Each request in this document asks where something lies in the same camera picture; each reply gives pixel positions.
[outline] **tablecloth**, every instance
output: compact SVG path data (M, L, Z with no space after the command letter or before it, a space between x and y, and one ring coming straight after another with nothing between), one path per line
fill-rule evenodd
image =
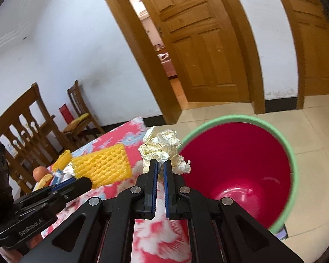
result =
M143 143L142 140L146 130L143 119L135 118L72 153L73 157L77 157L117 143L123 143L132 166L133 176L122 182L90 190L70 202L57 215L57 222L42 232L43 238L51 233L89 198L95 196L101 199L113 198L121 191L135 185L138 175L142 174L143 165L138 148ZM152 220L135 221L132 263L187 263L191 260L186 221L169 221L166 218L164 195L164 186L162 183L158 183L155 218Z

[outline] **wooden chair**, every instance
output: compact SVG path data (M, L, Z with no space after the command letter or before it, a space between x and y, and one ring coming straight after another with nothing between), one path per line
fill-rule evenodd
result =
M95 132L90 132L92 131L92 129L90 129L89 127L90 123L93 123L101 134L105 134L106 132L97 123L93 115L90 113L88 107L86 106L78 86L78 80L76 80L76 82L74 82L74 85L67 90L67 94L74 110L76 111L79 117L84 114L88 114L88 117L81 121L81 123L78 124L78 126L74 130L65 133L66 135L68 135L69 139L80 143L80 136L82 132L85 132L84 135L92 134L95 138L97 138L97 134Z
M30 106L37 103L45 123L38 125L32 116ZM59 153L50 143L47 135L52 132L64 149L74 151L76 149L67 137L61 133L54 123L41 99L39 87L36 83L20 96L0 117L0 138L6 137L9 144L16 150L12 155L6 149L6 159L9 162L10 176L20 188L30 193L35 180L32 171L37 166L49 166L57 160Z

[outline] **blue gripper pad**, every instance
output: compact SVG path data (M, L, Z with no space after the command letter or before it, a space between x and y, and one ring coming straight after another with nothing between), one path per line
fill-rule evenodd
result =
M73 183L76 180L77 179L75 177L69 178L68 180L61 182L60 184L57 184L54 187L52 187L51 191L54 192L63 189L65 186L69 185L70 183Z
M145 219L153 219L156 212L158 162L151 159L144 192Z
M155 216L155 212L156 212L156 198L157 198L157 175L159 173L159 166L156 165L155 167L155 173L154 173L154 186L153 186L153 190L152 190L152 209L151 209L151 213L152 213L152 217Z
M164 200L165 200L165 206L166 206L166 218L169 219L169 208L168 208L168 180L167 180L167 169L164 168L163 169L163 176L164 176L164 188L165 188L165 191L164 191Z
M164 200L166 205L166 217L172 220L176 215L176 188L170 160L163 163L163 175L165 183Z

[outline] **wooden door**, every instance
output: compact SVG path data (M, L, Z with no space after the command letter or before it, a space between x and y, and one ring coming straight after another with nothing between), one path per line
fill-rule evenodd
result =
M189 102L249 102L239 44L221 0L142 0Z
M304 46L305 95L329 94L329 22L319 0L290 0Z

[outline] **metal screw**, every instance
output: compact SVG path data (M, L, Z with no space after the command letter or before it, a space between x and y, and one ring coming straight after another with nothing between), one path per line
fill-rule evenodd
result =
M131 192L132 192L133 194L140 193L140 192L141 192L141 188L138 187L138 186L131 187Z
M223 205L231 205L233 203L233 200L229 197L225 197L222 199Z
M190 188L187 187L187 186L183 186L183 187L180 187L179 188L179 191L182 193L182 194L188 194L190 192Z
M89 205L97 205L98 203L100 203L99 198L91 198L91 199L89 199Z

